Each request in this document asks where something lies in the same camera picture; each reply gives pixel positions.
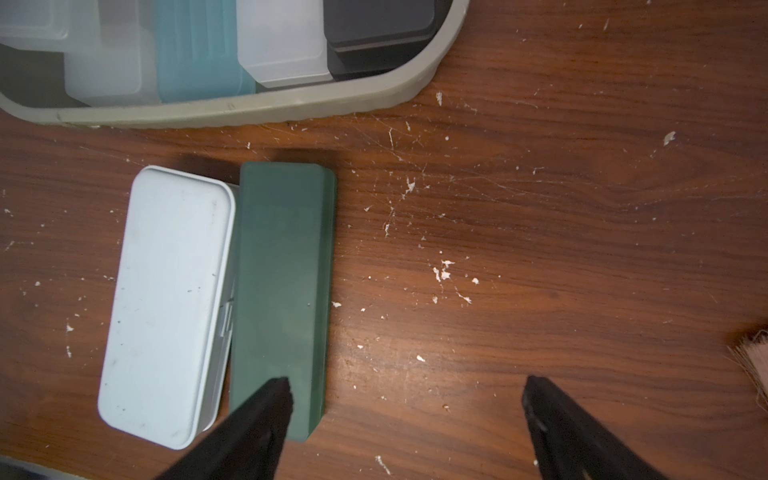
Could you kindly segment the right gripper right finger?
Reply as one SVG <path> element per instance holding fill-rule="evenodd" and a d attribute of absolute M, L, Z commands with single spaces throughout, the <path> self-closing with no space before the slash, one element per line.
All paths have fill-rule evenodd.
<path fill-rule="evenodd" d="M 544 479 L 662 479 L 546 377 L 529 376 L 522 406 Z"/>

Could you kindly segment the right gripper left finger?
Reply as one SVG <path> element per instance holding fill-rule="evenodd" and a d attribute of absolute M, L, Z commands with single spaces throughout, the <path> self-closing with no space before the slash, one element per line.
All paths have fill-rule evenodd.
<path fill-rule="evenodd" d="M 293 397 L 286 377 L 267 381 L 160 479 L 272 479 Z"/>

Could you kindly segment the pale blue white pencil case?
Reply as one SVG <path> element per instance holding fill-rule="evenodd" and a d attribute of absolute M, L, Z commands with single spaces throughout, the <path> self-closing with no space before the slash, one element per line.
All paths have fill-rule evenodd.
<path fill-rule="evenodd" d="M 232 338 L 237 193 L 160 166 L 135 177 L 97 403 L 109 426 L 182 450 L 213 425 Z"/>

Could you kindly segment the dark green pencil case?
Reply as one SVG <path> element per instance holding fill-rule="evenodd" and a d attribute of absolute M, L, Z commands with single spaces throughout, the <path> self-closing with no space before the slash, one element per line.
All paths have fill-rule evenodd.
<path fill-rule="evenodd" d="M 287 378 L 293 442 L 324 414 L 336 194 L 335 174 L 317 164 L 240 170 L 229 407 Z"/>

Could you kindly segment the teal ribbed pencil case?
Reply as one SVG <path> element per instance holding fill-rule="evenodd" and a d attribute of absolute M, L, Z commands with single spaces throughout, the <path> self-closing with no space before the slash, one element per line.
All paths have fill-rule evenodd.
<path fill-rule="evenodd" d="M 153 32 L 163 103 L 254 94 L 238 61 L 234 1 L 155 1 Z"/>

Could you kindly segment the grey-green plastic storage box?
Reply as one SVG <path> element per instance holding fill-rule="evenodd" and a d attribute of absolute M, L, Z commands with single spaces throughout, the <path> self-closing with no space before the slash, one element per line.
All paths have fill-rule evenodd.
<path fill-rule="evenodd" d="M 180 103 L 90 107 L 64 90 L 58 53 L 1 49 L 1 108 L 34 124 L 136 129 L 206 128 L 298 122 L 388 109 L 414 99 L 457 39 L 469 4 L 455 1 L 431 42 L 390 72 L 341 82 Z"/>

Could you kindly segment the dark grey pencil case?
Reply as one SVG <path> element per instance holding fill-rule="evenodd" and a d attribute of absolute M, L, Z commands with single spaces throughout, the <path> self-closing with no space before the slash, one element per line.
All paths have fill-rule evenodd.
<path fill-rule="evenodd" d="M 379 75 L 404 65 L 431 42 L 451 6 L 442 0 L 325 0 L 333 79 Z"/>

